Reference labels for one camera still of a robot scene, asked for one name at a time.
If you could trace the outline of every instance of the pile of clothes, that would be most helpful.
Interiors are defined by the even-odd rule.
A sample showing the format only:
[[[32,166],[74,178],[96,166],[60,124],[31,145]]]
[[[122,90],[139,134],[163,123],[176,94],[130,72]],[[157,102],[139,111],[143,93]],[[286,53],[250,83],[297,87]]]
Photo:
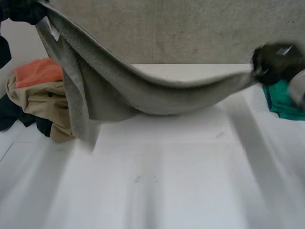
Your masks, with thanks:
[[[36,123],[56,142],[74,138],[60,64],[50,58],[34,60],[11,72],[6,95],[0,99],[0,131],[16,120],[26,127]]]

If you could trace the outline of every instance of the gray wall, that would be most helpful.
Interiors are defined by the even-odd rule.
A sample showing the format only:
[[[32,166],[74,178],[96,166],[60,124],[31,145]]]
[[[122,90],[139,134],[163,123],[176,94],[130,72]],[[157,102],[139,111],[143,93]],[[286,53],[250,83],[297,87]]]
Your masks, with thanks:
[[[245,63],[278,40],[305,47],[305,0],[51,0],[129,63]]]

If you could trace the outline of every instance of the green fabric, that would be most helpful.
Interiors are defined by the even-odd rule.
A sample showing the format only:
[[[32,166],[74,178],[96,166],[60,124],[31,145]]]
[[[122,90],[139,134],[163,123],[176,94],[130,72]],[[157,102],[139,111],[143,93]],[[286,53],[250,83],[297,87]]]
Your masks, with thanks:
[[[287,88],[288,84],[285,81],[263,86],[269,110],[277,113],[280,118],[305,120],[305,111],[292,102]]]

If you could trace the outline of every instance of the fleece fabric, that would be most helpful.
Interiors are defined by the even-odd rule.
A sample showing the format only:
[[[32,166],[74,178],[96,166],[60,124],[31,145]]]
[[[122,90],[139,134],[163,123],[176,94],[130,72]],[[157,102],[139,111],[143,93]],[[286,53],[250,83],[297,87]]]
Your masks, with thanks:
[[[77,137],[88,133],[89,119],[120,121],[141,112],[183,114],[213,105],[254,83],[250,73],[192,82],[170,81],[142,73],[57,9],[41,4],[60,33],[56,41],[45,23],[37,25],[49,56],[63,67],[71,126]]]

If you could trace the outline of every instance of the white surface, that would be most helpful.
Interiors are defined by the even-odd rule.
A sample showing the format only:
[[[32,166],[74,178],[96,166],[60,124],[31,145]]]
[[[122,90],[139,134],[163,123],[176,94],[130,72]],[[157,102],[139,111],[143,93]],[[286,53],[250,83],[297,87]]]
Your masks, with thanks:
[[[37,133],[0,133],[1,229],[304,228],[305,124],[270,113],[259,87],[183,116],[103,125],[93,152]]]

